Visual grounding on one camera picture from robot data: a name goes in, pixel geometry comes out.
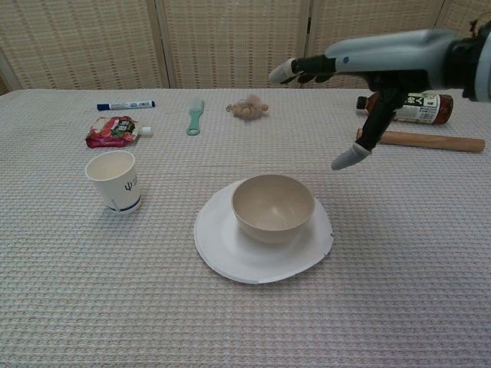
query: robotic hand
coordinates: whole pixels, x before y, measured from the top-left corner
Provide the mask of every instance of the robotic hand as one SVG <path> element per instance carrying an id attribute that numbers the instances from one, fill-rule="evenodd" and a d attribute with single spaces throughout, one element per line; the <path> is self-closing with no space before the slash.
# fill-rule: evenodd
<path id="1" fill-rule="evenodd" d="M 340 41 L 322 55 L 287 60 L 269 74 L 269 80 L 320 83 L 335 74 L 362 77 L 380 93 L 360 138 L 332 162 L 331 168 L 339 170 L 371 154 L 409 93 L 462 88 L 465 98 L 491 102 L 491 21 L 464 39 L 434 29 Z"/>

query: wooden stick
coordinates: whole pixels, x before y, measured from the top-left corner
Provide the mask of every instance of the wooden stick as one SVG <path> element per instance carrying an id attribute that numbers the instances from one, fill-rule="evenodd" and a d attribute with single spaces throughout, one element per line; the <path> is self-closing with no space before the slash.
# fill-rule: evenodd
<path id="1" fill-rule="evenodd" d="M 360 136 L 361 129 L 358 129 L 356 137 L 359 138 Z M 484 140 L 477 140 L 474 138 L 461 138 L 458 136 L 434 136 L 430 134 L 402 132 L 385 132 L 379 143 L 466 152 L 481 152 L 484 150 L 484 146 L 486 145 Z"/>

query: beige bowl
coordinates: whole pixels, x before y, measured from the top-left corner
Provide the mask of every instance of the beige bowl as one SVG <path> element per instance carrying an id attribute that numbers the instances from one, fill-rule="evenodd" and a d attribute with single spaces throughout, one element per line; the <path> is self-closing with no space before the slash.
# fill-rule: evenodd
<path id="1" fill-rule="evenodd" d="M 283 175 L 247 179 L 232 195 L 232 208 L 240 228 L 266 243 L 283 243 L 293 238 L 311 218 L 314 206 L 310 190 Z"/>

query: paper plate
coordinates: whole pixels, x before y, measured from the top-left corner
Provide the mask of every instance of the paper plate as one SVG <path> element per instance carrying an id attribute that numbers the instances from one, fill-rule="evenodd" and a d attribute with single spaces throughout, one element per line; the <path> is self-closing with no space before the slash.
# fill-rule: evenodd
<path id="1" fill-rule="evenodd" d="M 215 193 L 196 219 L 196 249 L 211 269 L 238 282 L 264 284 L 298 274 L 329 253 L 331 222 L 317 199 L 310 222 L 291 241 L 268 245 L 250 238 L 240 229 L 231 204 L 233 191 L 241 182 Z"/>

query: paper cup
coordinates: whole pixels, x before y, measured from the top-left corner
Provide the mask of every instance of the paper cup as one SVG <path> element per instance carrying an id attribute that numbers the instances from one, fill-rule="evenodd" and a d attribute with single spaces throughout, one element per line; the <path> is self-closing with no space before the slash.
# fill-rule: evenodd
<path id="1" fill-rule="evenodd" d="M 135 156 L 131 153 L 123 150 L 102 153 L 85 166 L 85 175 L 114 212 L 127 214 L 140 207 L 140 186 Z"/>

